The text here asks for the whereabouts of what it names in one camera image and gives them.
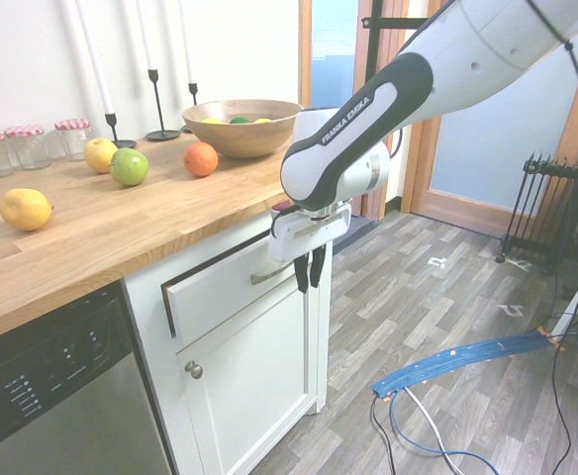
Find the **wood-look vinyl floor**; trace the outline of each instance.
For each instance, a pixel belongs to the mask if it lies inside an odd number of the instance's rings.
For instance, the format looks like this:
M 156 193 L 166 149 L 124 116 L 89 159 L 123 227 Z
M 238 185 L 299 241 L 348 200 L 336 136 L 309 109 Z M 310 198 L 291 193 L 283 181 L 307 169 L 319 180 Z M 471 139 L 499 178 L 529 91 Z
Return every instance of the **wood-look vinyl floor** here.
M 498 248 L 496 239 L 394 212 L 337 254 L 327 406 L 299 421 L 252 473 L 388 475 L 384 443 L 368 416 L 370 386 L 442 349 L 523 332 L 550 311 L 553 277 L 536 265 L 497 264 Z M 563 284 L 578 285 L 576 265 L 562 266 Z M 557 311 L 566 305 L 559 301 Z M 510 316 L 499 306 L 519 307 L 508 307 Z M 578 344 L 569 339 L 564 347 L 556 381 L 573 446 L 557 473 L 578 475 Z M 553 353 L 472 364 L 411 389 L 448 449 L 475 451 L 502 475 L 550 474 L 566 448 L 550 382 Z M 408 436 L 435 446 L 409 398 L 397 409 Z M 377 401 L 376 414 L 392 439 L 388 404 Z M 393 455 L 398 475 L 451 473 L 441 458 L 398 438 Z M 471 457 L 452 458 L 466 475 L 492 473 Z

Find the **white candle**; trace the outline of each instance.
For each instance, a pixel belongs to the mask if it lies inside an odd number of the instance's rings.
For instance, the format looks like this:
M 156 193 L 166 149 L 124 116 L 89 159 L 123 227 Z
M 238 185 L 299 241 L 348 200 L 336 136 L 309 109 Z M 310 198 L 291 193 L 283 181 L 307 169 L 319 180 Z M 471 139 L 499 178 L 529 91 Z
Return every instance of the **white candle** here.
M 143 10 L 143 1 L 136 0 L 136 4 L 138 5 L 138 15 L 140 16 L 140 29 L 142 30 L 142 38 L 144 39 L 144 51 L 146 53 L 146 63 L 148 64 L 149 70 L 157 69 L 155 65 L 154 58 L 150 53 L 150 47 L 148 46 L 148 29 L 146 28 L 146 19 Z
M 82 31 L 84 32 L 84 39 L 87 41 L 87 47 L 89 48 L 91 63 L 93 64 L 93 70 L 95 71 L 95 78 L 98 81 L 98 89 L 100 89 L 100 96 L 102 97 L 102 104 L 104 105 L 104 113 L 113 114 L 114 113 L 113 104 L 111 102 L 111 96 L 109 95 L 107 80 L 104 77 L 104 70 L 102 69 L 100 56 L 98 55 L 97 48 L 93 44 L 93 39 L 91 38 L 89 25 L 87 24 L 86 17 L 84 16 L 84 11 L 82 10 L 82 0 L 75 0 L 75 6 L 78 9 L 80 23 L 82 24 Z
M 192 56 L 190 54 L 190 41 L 188 39 L 188 19 L 184 13 L 185 7 L 183 5 L 185 0 L 179 0 L 179 13 L 181 14 L 181 30 L 183 30 L 183 49 L 186 53 L 186 67 L 188 68 L 188 83 L 194 84 L 195 75 L 192 72 Z

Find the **white cabinet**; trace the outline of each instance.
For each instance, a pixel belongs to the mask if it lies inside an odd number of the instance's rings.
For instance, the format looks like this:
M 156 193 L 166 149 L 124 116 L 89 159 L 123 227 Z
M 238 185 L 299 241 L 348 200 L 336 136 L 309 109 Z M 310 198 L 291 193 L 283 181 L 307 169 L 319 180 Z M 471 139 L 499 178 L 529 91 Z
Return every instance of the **white cabinet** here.
M 243 246 L 269 224 L 260 215 L 125 278 L 181 475 L 246 474 L 325 403 L 331 246 L 305 296 L 266 238 Z
M 177 354 L 206 474 L 248 473 L 314 405 L 305 300 L 288 280 Z

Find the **stainless steel dishwasher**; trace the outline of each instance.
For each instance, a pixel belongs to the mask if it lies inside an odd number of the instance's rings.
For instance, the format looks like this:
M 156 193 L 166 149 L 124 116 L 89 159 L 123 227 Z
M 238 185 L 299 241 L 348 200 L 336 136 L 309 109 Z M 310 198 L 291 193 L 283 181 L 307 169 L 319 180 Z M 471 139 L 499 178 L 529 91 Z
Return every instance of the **stainless steel dishwasher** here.
M 136 354 L 117 283 L 1 335 L 0 475 L 176 474 Z

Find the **black candlestick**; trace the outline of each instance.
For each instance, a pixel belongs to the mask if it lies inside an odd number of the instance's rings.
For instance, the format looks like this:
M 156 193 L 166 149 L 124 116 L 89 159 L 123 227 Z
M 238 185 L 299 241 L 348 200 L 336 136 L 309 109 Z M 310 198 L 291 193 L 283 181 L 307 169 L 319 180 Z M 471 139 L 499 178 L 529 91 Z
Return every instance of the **black candlestick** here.
M 197 87 L 197 83 L 196 82 L 189 82 L 188 83 L 188 90 L 190 91 L 190 94 L 192 94 L 192 102 L 196 106 L 197 105 L 197 92 L 199 92 L 199 88 Z M 181 128 L 181 130 L 183 132 L 185 132 L 186 134 L 192 134 L 192 131 L 190 130 L 190 128 L 188 127 L 187 124 L 184 124 L 184 126 Z
M 115 117 L 115 112 L 113 114 L 105 114 L 104 118 L 107 120 L 107 124 L 111 127 L 113 131 L 113 143 L 118 148 L 135 148 L 138 143 L 135 141 L 118 141 L 118 134 L 115 132 L 115 126 L 118 124 L 118 118 Z
M 146 138 L 149 141 L 153 142 L 165 142 L 176 139 L 181 135 L 181 132 L 167 131 L 163 126 L 163 116 L 161 115 L 161 104 L 159 103 L 159 91 L 157 90 L 157 80 L 159 79 L 159 73 L 157 72 L 156 69 L 149 69 L 148 78 L 152 81 L 152 86 L 154 87 L 154 98 L 157 101 L 157 112 L 159 113 L 159 124 L 161 125 L 161 130 L 146 134 Z

